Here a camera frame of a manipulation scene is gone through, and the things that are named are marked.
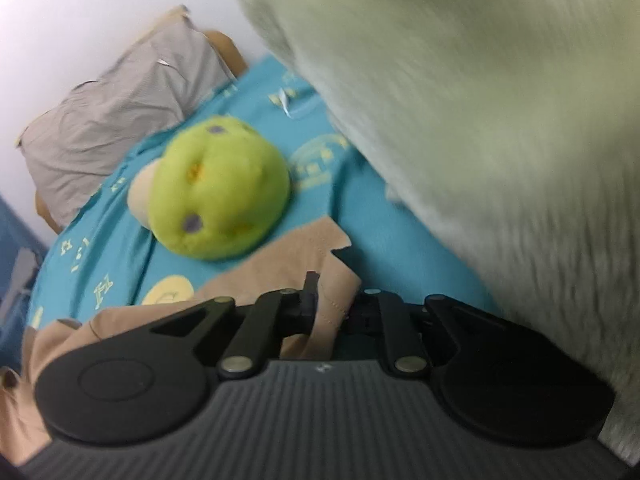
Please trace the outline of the tan sweatshirt garment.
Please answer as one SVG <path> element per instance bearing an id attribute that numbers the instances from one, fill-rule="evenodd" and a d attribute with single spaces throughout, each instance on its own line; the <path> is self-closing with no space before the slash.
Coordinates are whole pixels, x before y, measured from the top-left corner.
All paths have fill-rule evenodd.
<path id="1" fill-rule="evenodd" d="M 218 296 L 251 304 L 270 290 L 299 289 L 308 271 L 318 272 L 314 328 L 309 336 L 288 338 L 282 354 L 294 359 L 329 359 L 337 331 L 361 284 L 359 276 L 334 255 L 337 249 L 351 244 L 346 233 L 324 217 L 260 248 L 239 266 L 208 281 L 186 301 L 106 308 L 85 323 L 63 318 L 41 330 L 27 327 L 21 369 L 1 369 L 1 454 L 19 465 L 49 443 L 36 408 L 34 385 L 51 361 Z"/>

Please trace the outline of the green plush toy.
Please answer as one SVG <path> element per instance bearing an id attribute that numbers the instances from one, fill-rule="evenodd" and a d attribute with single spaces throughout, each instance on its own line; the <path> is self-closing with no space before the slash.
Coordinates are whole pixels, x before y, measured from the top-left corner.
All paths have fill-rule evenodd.
<path id="1" fill-rule="evenodd" d="M 272 231 L 291 191 L 276 146 L 238 118 L 213 116 L 178 133 L 137 173 L 127 206 L 170 252 L 226 260 Z"/>

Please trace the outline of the grey pillow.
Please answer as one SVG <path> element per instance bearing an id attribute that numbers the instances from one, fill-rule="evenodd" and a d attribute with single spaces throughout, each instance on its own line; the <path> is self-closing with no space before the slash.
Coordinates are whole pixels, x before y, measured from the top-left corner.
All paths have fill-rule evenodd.
<path id="1" fill-rule="evenodd" d="M 17 146 L 63 229 L 134 144 L 182 124 L 235 78 L 204 32 L 177 6 L 23 130 Z"/>

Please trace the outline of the pale green fluffy blanket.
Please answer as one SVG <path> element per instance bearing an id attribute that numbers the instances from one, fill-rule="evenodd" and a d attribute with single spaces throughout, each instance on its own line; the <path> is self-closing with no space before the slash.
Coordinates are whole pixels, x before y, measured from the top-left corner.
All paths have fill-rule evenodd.
<path id="1" fill-rule="evenodd" d="M 616 392 L 639 460 L 639 0 L 239 0 L 503 312 Z"/>

